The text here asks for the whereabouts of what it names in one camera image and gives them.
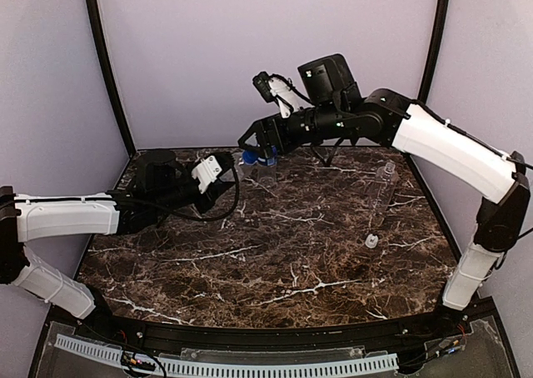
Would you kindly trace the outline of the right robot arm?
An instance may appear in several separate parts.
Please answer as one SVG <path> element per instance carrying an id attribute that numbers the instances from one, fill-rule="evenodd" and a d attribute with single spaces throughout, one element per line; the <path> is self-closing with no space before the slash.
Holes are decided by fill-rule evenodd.
<path id="1" fill-rule="evenodd" d="M 475 188 L 482 195 L 476 232 L 441 298 L 448 309 L 466 309 L 496 261 L 521 236 L 531 198 L 523 156 L 485 144 L 425 103 L 390 89 L 363 97 L 340 53 L 305 63 L 298 72 L 305 92 L 278 74 L 260 72 L 252 79 L 264 101 L 277 104 L 279 112 L 254 121 L 238 146 L 272 158 L 306 144 L 366 138 L 420 157 Z"/>

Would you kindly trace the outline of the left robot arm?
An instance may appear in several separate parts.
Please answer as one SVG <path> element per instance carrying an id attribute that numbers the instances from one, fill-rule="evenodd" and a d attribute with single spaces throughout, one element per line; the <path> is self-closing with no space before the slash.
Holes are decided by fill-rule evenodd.
<path id="1" fill-rule="evenodd" d="M 238 189 L 230 152 L 214 152 L 181 164 L 174 152 L 143 154 L 124 190 L 87 196 L 29 196 L 1 189 L 1 283 L 21 287 L 79 320 L 108 311 L 97 290 L 69 278 L 37 256 L 27 243 L 55 236 L 129 235 L 162 223 L 187 219 L 181 208 L 194 206 L 199 222 L 225 191 Z"/>

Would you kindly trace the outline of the clear bottle white cap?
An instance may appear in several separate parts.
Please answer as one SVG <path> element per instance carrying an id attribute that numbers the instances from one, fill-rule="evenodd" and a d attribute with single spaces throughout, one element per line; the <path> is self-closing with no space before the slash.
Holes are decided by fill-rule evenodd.
<path id="1" fill-rule="evenodd" d="M 371 227 L 377 228 L 384 221 L 398 180 L 396 164 L 392 160 L 377 168 L 366 192 L 367 205 L 371 210 Z"/>

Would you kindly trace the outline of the tall bottle blue cap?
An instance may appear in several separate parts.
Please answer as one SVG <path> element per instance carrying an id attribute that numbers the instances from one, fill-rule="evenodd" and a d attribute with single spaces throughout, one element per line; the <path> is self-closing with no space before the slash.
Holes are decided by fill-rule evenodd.
<path id="1" fill-rule="evenodd" d="M 241 182 L 247 178 L 254 171 L 257 164 L 258 155 L 253 151 L 237 151 L 232 153 L 232 159 L 234 161 L 234 167 L 237 172 L 237 181 Z M 233 176 L 232 169 L 229 169 L 223 175 L 220 180 L 222 182 L 236 182 Z"/>

